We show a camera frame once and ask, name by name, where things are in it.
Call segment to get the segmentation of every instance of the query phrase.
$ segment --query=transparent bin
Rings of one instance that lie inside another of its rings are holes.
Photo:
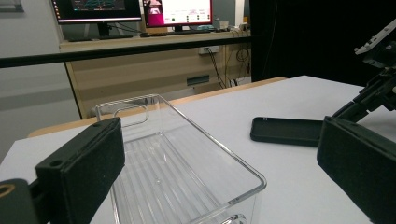
[[[256,223],[264,177],[161,95],[95,113],[121,117],[125,166],[111,190],[117,223]]]

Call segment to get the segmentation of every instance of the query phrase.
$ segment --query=computer monitor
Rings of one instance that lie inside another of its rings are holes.
[[[211,25],[212,0],[143,0],[147,28]]]
[[[51,0],[60,25],[96,23],[100,36],[109,35],[108,22],[142,21],[139,0]]]

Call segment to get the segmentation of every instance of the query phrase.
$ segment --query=metal bar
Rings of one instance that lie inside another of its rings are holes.
[[[251,41],[251,36],[216,39],[216,40],[202,40],[195,42],[184,42],[184,43],[172,43],[172,44],[158,44],[149,46],[136,46],[128,48],[118,49],[96,49],[79,52],[64,52],[64,53],[53,53],[33,56],[21,56],[11,58],[1,58],[0,68],[8,67],[19,67],[28,65],[38,65],[46,63],[64,63],[73,62],[80,60],[108,58],[132,54],[151,53],[175,49],[193,49],[204,46],[214,45],[228,45],[228,44],[239,44]]]

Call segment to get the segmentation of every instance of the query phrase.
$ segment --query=black foam pad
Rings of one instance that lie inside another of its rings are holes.
[[[359,124],[327,117],[318,164],[374,223],[396,223],[396,144]]]
[[[120,119],[97,122],[35,168],[51,223],[90,223],[125,163]]]

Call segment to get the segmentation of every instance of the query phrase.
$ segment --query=electrical outlet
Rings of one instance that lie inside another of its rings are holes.
[[[203,47],[203,48],[199,48],[198,53],[199,54],[208,54],[209,50],[212,51],[212,53],[217,53],[219,52],[219,46],[209,46],[209,47]]]

